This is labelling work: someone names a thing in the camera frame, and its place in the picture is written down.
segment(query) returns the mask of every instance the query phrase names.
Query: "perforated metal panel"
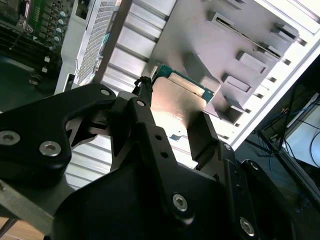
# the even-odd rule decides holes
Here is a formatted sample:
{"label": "perforated metal panel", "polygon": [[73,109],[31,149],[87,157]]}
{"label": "perforated metal panel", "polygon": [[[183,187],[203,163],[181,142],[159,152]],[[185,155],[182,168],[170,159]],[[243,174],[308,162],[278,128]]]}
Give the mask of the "perforated metal panel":
{"label": "perforated metal panel", "polygon": [[107,33],[111,17],[116,9],[115,6],[115,1],[102,1],[96,18],[90,20],[94,21],[94,24],[81,66],[76,74],[78,84],[81,84],[86,78],[89,78],[94,70],[103,37]]}

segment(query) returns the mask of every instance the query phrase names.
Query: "metal plate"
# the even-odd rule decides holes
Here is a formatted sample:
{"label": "metal plate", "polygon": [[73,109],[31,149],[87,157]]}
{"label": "metal plate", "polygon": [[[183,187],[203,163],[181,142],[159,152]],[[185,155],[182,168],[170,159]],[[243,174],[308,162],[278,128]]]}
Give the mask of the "metal plate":
{"label": "metal plate", "polygon": [[[220,0],[178,0],[143,73],[150,74],[151,65],[160,62],[187,75],[184,58],[186,54],[194,53],[221,83],[212,103],[216,109],[226,111],[229,106],[224,97],[243,106],[277,61],[257,52],[258,47],[252,41],[208,21],[211,12],[218,12],[234,22],[233,27],[251,40],[273,46],[281,53],[291,45],[271,33],[275,23],[285,22],[253,0],[248,0],[242,10],[235,10]],[[261,74],[242,64],[236,59],[241,51],[266,64],[267,69]],[[251,86],[248,93],[224,84],[222,77],[226,73]]]}
{"label": "metal plate", "polygon": [[200,96],[165,77],[153,84],[151,111],[155,124],[163,127],[167,136],[187,135],[186,127],[201,112],[207,102]]}

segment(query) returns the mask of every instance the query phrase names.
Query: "gray metal surface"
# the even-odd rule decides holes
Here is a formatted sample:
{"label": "gray metal surface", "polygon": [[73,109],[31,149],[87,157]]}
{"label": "gray metal surface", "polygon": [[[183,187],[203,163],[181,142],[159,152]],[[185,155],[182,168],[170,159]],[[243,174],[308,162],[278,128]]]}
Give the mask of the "gray metal surface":
{"label": "gray metal surface", "polygon": [[140,35],[139,33],[125,26],[122,28],[117,43],[145,58],[148,58],[151,55],[153,49],[156,46],[156,43],[154,41]]}
{"label": "gray metal surface", "polygon": [[[245,37],[208,21],[210,12],[218,12],[228,18]],[[186,74],[185,54],[194,53],[212,76],[221,82],[221,88],[212,101],[214,107],[222,111],[228,109],[224,96],[243,106],[277,63],[257,52],[256,43],[266,43],[281,53],[291,44],[271,33],[274,23],[285,24],[253,0],[248,0],[242,10],[233,10],[219,0],[178,0],[143,74],[150,74],[155,62],[165,63]],[[262,73],[252,70],[236,59],[240,52],[248,53],[267,65],[267,68]],[[241,93],[233,86],[223,84],[222,77],[226,73],[251,86],[248,93]]]}
{"label": "gray metal surface", "polygon": [[74,82],[79,85],[90,78],[94,71],[103,38],[107,33],[111,17],[118,8],[116,3],[116,0],[98,0],[93,6],[79,51],[79,69],[74,78]]}
{"label": "gray metal surface", "polygon": [[169,79],[158,77],[153,84],[152,115],[155,124],[164,128],[168,136],[186,136],[188,125],[206,104],[194,91],[186,90],[174,82],[171,76]]}

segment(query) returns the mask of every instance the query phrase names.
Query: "ventilation grille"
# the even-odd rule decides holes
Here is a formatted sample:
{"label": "ventilation grille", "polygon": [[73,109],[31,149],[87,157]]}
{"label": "ventilation grille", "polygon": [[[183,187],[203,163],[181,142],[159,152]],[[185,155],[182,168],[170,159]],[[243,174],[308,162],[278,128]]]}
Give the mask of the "ventilation grille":
{"label": "ventilation grille", "polygon": [[89,42],[86,47],[80,69],[77,73],[78,84],[91,76],[94,70],[103,37],[107,33],[112,14],[116,10],[115,5],[115,1],[103,1],[100,4]]}

